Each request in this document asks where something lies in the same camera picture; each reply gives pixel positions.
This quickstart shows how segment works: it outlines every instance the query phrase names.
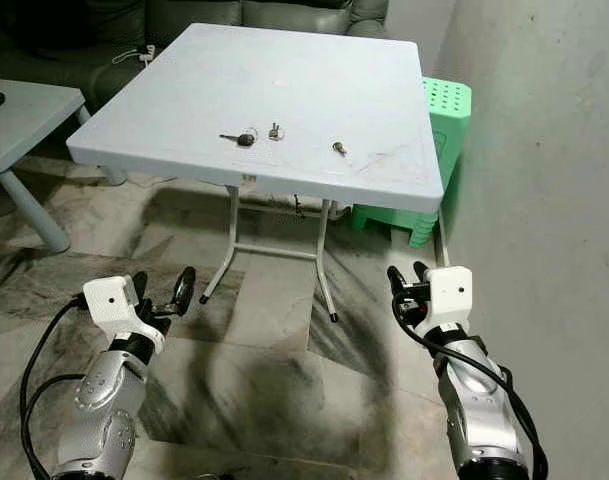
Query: marble floor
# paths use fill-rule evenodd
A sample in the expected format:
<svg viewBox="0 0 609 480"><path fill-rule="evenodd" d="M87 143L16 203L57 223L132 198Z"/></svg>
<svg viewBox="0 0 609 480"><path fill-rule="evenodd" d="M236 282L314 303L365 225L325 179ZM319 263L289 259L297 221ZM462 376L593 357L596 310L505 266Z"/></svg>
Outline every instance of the marble floor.
<svg viewBox="0 0 609 480"><path fill-rule="evenodd" d="M15 212L0 208L0 479L26 479L19 442L19 377L52 315L90 279L149 274L148 296L164 301L185 265L199 296L224 256L223 188L130 173L112 187L96 169L29 158L28 188L72 240L53 255ZM301 199L306 211L315 200ZM245 203L293 207L289 197ZM308 249L317 219L243 210L241 237ZM350 219L329 224L327 275L340 315L331 324L314 264L238 254L207 305L194 301L151 362L128 479L455 478L428 354L395 325L385 271L410 271L432 248L412 250L408 232ZM81 372L106 339L73 311L55 330L33 385ZM31 425L51 469L71 386L45 393Z"/></svg>

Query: green plastic stool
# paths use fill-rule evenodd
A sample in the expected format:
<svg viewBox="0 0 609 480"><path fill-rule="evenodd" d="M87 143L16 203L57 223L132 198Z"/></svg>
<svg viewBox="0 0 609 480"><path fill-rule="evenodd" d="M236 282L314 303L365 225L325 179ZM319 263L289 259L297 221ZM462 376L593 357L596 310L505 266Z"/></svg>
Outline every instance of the green plastic stool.
<svg viewBox="0 0 609 480"><path fill-rule="evenodd" d="M471 118L471 89L462 83L428 77L424 78L423 83L442 185L446 191ZM437 212L418 213L368 205L353 205L353 230L362 230L368 219L410 228L412 232L409 245L420 248L433 231L433 226L437 221Z"/></svg>

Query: table top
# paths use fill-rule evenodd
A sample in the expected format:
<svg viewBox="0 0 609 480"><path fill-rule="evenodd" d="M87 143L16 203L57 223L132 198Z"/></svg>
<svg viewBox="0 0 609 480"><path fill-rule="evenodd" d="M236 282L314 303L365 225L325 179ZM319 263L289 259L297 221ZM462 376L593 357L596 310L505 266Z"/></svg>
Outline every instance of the table top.
<svg viewBox="0 0 609 480"><path fill-rule="evenodd" d="M0 80L0 173L84 105L76 88Z"/></svg>
<svg viewBox="0 0 609 480"><path fill-rule="evenodd" d="M250 148L219 137L247 129ZM344 203L434 212L443 194L411 42L192 24L67 144L79 163Z"/></svg>

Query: gray wall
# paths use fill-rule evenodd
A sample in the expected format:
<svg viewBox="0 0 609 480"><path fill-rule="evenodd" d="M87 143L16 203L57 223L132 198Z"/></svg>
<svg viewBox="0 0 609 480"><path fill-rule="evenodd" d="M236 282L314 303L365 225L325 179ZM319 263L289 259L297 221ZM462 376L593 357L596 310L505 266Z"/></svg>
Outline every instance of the gray wall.
<svg viewBox="0 0 609 480"><path fill-rule="evenodd" d="M418 44L424 75L433 73L454 5L455 0L389 0L389 36Z"/></svg>
<svg viewBox="0 0 609 480"><path fill-rule="evenodd" d="M474 113L446 203L471 318L552 479L609 479L609 0L458 0L440 78Z"/></svg>

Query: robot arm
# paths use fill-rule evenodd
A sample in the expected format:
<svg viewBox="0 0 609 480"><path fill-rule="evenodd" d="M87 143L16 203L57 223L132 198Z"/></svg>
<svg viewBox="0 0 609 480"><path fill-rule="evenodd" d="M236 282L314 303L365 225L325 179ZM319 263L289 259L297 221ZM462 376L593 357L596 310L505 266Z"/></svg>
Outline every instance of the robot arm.
<svg viewBox="0 0 609 480"><path fill-rule="evenodd" d="M76 390L73 419L60 438L54 479L120 480L131 459L134 420L144 401L148 362L164 347L170 326L167 316L186 313L195 270L184 270L173 299L163 306L142 298L145 274L134 280L110 277L84 285L91 317L106 333L110 347L98 356Z"/></svg>
<svg viewBox="0 0 609 480"><path fill-rule="evenodd" d="M429 270L419 262L415 269L422 281L407 284L395 267L389 267L393 312L402 329L425 345L434 359L459 478L528 480L526 460L513 423L518 417L509 395L498 385L498 381L510 385L510 379L488 358L482 340L467 333L472 308L471 271L464 267ZM453 352L472 362L454 358ZM537 457L540 465L533 478L543 480L547 475L546 457L539 443L535 446L541 456Z"/></svg>

